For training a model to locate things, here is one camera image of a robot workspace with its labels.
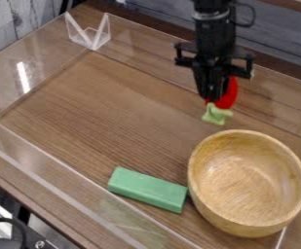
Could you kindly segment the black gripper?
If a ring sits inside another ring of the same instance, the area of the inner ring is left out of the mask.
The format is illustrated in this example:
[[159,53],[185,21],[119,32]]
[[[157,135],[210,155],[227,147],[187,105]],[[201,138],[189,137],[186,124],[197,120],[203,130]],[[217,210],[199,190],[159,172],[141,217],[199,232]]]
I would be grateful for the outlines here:
[[191,69],[199,96],[214,100],[214,85],[217,87],[215,100],[226,94],[229,76],[245,79],[254,77],[254,54],[238,46],[233,46],[219,53],[206,53],[198,50],[194,42],[174,43],[175,64]]

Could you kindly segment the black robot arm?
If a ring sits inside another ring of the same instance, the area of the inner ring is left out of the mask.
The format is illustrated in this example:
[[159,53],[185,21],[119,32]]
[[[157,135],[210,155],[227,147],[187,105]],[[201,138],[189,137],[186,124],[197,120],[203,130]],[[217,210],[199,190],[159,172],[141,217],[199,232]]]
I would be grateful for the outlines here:
[[231,77],[250,79],[254,55],[235,45],[235,27],[254,24],[255,10],[250,5],[251,20],[238,23],[235,0],[191,0],[194,12],[194,40],[178,42],[175,65],[191,69],[199,96],[218,101],[229,90]]

